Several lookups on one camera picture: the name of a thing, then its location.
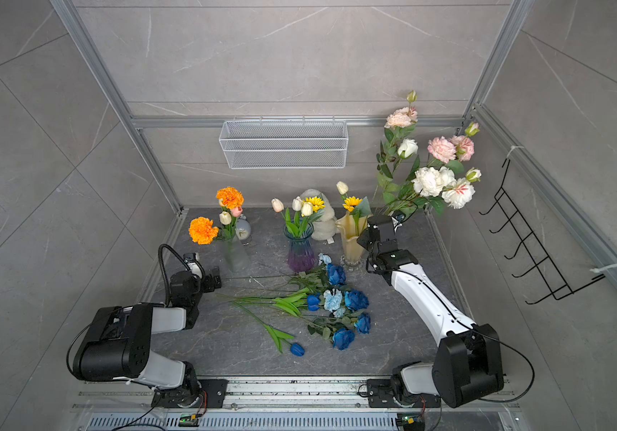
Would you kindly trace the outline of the cream wavy glass vase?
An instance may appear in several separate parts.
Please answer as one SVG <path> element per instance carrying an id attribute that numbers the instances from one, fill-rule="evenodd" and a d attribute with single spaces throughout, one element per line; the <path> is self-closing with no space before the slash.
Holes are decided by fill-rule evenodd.
<path id="1" fill-rule="evenodd" d="M 362 264 L 363 256 L 366 253 L 366 249 L 358 244 L 358 238 L 367 228 L 368 220 L 366 217 L 360 217 L 356 221 L 353 215 L 347 213 L 344 217 L 338 219 L 335 224 L 342 239 L 342 265 L 348 269 L 356 269 Z"/>

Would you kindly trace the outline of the blue rose vase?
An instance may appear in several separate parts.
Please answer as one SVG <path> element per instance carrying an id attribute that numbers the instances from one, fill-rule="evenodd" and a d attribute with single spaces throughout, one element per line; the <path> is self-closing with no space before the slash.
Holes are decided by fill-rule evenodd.
<path id="1" fill-rule="evenodd" d="M 316 291 L 323 288 L 343 287 L 346 285 L 346 274 L 342 266 L 321 263 L 314 269 L 300 273 L 298 282 Z"/>

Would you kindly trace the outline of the blue rose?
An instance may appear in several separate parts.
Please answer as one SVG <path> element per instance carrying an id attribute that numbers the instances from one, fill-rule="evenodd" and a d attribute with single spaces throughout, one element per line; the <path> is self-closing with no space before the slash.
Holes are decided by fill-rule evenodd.
<path id="1" fill-rule="evenodd" d="M 344 295 L 344 304 L 351 311 L 359 311 L 367 309 L 370 301 L 363 292 L 352 290 Z"/>
<path id="2" fill-rule="evenodd" d="M 355 340 L 355 332 L 341 323 L 337 325 L 309 324 L 308 330 L 311 335 L 318 335 L 338 350 L 349 348 Z"/>

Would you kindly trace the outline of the blue rose low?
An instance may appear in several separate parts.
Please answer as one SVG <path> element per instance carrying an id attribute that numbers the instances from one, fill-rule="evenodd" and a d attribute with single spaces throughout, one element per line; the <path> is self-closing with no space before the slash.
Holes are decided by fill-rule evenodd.
<path id="1" fill-rule="evenodd" d="M 354 326 L 360 334 L 369 334 L 371 331 L 371 316 L 369 314 L 361 314 Z"/>

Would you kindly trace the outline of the blue tulip vase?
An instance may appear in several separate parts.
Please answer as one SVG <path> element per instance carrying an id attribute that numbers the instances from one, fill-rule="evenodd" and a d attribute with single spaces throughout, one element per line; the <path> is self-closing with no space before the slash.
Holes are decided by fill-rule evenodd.
<path id="1" fill-rule="evenodd" d="M 301 315 L 304 310 L 315 312 L 319 310 L 321 298 L 317 295 L 310 295 L 305 289 L 289 296 L 260 297 L 243 296 L 234 299 L 234 302 L 242 305 L 263 305 L 270 306 L 291 315 Z"/>
<path id="2" fill-rule="evenodd" d="M 303 346 L 301 346 L 301 344 L 294 341 L 294 337 L 291 334 L 287 332 L 282 332 L 281 330 L 277 330 L 276 328 L 272 327 L 271 325 L 263 321 L 260 317 L 258 317 L 256 314 L 251 312 L 251 310 L 247 309 L 245 305 L 242 305 L 238 302 L 233 302 L 233 305 L 240 308 L 240 310 L 251 316 L 265 329 L 265 331 L 274 341 L 274 346 L 277 348 L 279 353 L 283 353 L 283 348 L 287 346 L 288 348 L 290 348 L 290 352 L 292 353 L 292 355 L 295 355 L 296 357 L 303 357 L 305 355 L 305 349 L 303 348 Z"/>

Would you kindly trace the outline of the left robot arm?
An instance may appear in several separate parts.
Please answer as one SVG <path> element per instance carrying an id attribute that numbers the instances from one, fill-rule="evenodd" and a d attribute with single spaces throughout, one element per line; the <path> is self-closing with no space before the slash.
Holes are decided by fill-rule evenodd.
<path id="1" fill-rule="evenodd" d="M 158 261 L 165 301 L 98 309 L 75 338 L 80 346 L 74 358 L 66 357 L 66 366 L 80 381 L 146 386 L 154 408 L 220 409 L 227 380 L 200 380 L 191 363 L 150 348 L 153 335 L 194 328 L 203 294 L 222 287 L 220 270 L 206 270 L 197 254 L 180 255 L 168 244 L 159 246 Z"/>

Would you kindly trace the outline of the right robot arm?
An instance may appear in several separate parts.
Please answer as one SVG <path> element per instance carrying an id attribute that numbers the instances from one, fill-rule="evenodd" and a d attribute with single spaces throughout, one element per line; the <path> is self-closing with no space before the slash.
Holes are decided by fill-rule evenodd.
<path id="1" fill-rule="evenodd" d="M 507 348 L 527 362 L 531 378 L 522 393 L 497 403 L 520 400 L 536 380 L 530 359 L 500 340 L 491 325 L 478 325 L 455 307 L 432 283 L 414 255 L 399 247 L 396 230 L 403 220 L 400 211 L 393 216 L 372 215 L 357 240 L 368 252 L 367 271 L 382 276 L 410 303 L 437 344 L 432 364 L 413 363 L 394 372 L 395 396 L 402 399 L 435 395 L 452 408 L 474 400 L 493 403 L 490 396 L 504 389 L 501 348 Z"/>

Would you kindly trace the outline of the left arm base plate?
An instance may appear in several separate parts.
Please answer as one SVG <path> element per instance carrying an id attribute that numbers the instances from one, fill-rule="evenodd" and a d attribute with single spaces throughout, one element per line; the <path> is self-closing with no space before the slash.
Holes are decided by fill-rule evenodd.
<path id="1" fill-rule="evenodd" d="M 220 409 L 228 383 L 226 379 L 204 379 L 198 380 L 193 387 L 185 383 L 177 389 L 156 389 L 150 405 L 164 409 Z"/>

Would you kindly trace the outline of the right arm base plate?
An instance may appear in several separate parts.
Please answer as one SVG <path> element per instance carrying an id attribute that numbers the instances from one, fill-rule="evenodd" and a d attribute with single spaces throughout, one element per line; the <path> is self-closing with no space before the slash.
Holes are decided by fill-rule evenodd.
<path id="1" fill-rule="evenodd" d="M 441 398 L 433 394 L 405 395 L 394 387 L 390 379 L 368 379 L 358 389 L 358 394 L 368 401 L 372 409 L 421 409 L 441 407 Z"/>

